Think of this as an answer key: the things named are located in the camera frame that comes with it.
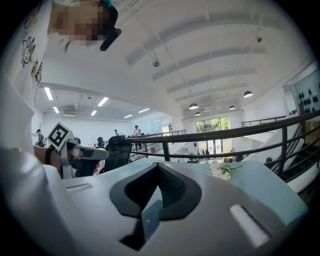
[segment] desk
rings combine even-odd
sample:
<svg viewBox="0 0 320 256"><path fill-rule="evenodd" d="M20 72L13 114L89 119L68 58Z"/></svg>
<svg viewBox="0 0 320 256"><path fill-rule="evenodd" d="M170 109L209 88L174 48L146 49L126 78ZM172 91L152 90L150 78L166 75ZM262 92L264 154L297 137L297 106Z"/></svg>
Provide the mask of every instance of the desk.
<svg viewBox="0 0 320 256"><path fill-rule="evenodd" d="M117 172L119 170L136 169L142 166L147 166L153 162L170 163L179 167L184 167L194 172L199 172L211 177L208 170L209 163L180 163L180 162L165 162L162 160L154 161L152 159L142 158L125 166L112 170ZM276 174L268 169L264 164L257 160L232 162L229 165L234 167L242 167L233 173L231 180L232 184L239 189L245 191L248 195L264 203L271 208L285 225L298 217L304 216L308 212L308 207L302 199ZM161 192L157 188L152 200L148 203L153 204L158 199L161 199Z"/></svg>

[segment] ceiling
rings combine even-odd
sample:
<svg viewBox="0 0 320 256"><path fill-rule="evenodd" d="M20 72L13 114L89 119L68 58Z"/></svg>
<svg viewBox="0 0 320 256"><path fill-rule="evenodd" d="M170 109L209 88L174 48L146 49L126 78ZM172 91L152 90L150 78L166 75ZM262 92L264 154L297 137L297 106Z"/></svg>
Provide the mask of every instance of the ceiling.
<svg viewBox="0 0 320 256"><path fill-rule="evenodd" d="M102 106L98 106L104 96L97 95L95 93L87 94L69 90L51 89L50 93L53 100L49 100L45 89L43 88L47 86L48 84L43 84L38 89L36 96L37 107L47 115L123 120L129 122L134 118L143 117L151 112L151 110L147 110L142 113L138 113L144 108L110 98ZM59 111L58 114L55 112L53 106L57 107Z"/></svg>
<svg viewBox="0 0 320 256"><path fill-rule="evenodd" d="M113 0L121 36L106 52L72 45L67 54L61 39L51 37L42 80L78 92L54 92L61 107L70 102L77 107L82 90L109 97L97 118L150 108L186 119L194 115L191 103L211 114L218 106L223 113L230 105L237 111L313 60L295 25L272 3ZM159 67L153 66L156 61ZM253 96L243 98L247 90ZM90 112L100 99L82 94L81 108Z"/></svg>

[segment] light blue table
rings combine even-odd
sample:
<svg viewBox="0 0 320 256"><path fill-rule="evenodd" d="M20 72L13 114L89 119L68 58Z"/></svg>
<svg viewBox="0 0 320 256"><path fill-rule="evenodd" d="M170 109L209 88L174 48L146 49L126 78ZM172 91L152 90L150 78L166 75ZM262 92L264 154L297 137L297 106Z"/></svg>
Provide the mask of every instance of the light blue table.
<svg viewBox="0 0 320 256"><path fill-rule="evenodd" d="M180 162L165 162L161 160L154 161L152 159L142 158L118 169L113 170L128 170L141 168L154 162L170 163L179 167L184 167L189 170L209 175L209 163L180 163ZM234 168L242 166L238 171L232 174L232 184L239 189L246 192L248 195L256 198L271 208L285 225L296 218L302 217L307 214L308 207L303 200L276 174L268 169L264 164L257 160L233 162L229 165ZM160 190L156 191L152 196L153 200L161 199Z"/></svg>

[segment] white panel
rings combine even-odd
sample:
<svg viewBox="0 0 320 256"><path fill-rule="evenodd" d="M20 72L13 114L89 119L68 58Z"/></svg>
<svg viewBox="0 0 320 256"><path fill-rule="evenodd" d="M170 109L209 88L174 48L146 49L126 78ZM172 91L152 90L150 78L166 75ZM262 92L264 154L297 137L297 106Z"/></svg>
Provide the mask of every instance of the white panel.
<svg viewBox="0 0 320 256"><path fill-rule="evenodd" d="M115 135L115 129L117 129L118 133L122 132L126 136L131 135L134 130L134 128L132 128L132 131L128 129L127 122L44 115L43 135L45 137L49 135L49 132L57 124L57 122L61 122L63 125L69 128L75 137L79 137L82 145L98 143L98 137L102 137L105 141L109 140Z"/></svg>

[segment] white flower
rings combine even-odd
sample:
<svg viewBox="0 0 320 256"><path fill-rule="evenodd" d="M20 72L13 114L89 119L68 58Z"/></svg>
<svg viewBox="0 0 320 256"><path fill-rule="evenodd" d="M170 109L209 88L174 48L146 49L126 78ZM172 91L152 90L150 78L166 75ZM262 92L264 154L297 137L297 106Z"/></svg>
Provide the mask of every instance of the white flower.
<svg viewBox="0 0 320 256"><path fill-rule="evenodd" d="M226 171L224 174L222 174L222 171L223 170L221 170L220 164L216 160L213 160L210 165L209 173L214 177L229 181L232 177L232 174L228 171Z"/></svg>

